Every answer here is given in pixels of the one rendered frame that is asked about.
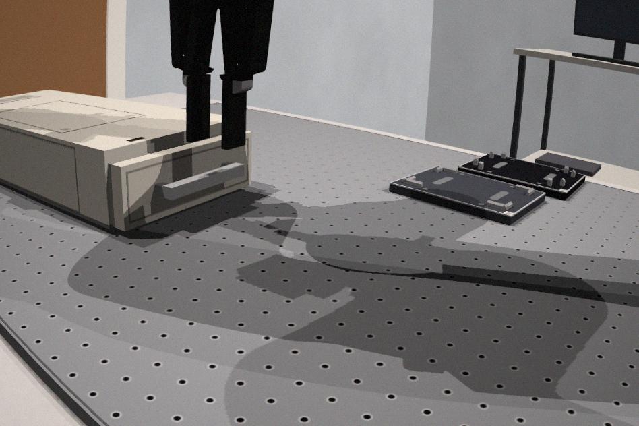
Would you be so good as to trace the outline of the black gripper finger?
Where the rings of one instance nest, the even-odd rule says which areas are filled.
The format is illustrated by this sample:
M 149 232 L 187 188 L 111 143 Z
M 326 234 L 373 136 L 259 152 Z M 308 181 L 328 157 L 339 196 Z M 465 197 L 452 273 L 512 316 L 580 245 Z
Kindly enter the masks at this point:
M 210 66 L 216 0 L 169 0 L 171 61 L 183 71 L 186 142 L 210 138 Z M 183 48 L 182 48 L 183 45 Z M 184 56 L 183 56 L 184 55 Z M 200 58 L 201 57 L 201 58 Z
M 253 75 L 266 70 L 274 0 L 216 0 L 216 6 L 224 59 L 221 149 L 230 150 L 246 142 L 247 91 Z

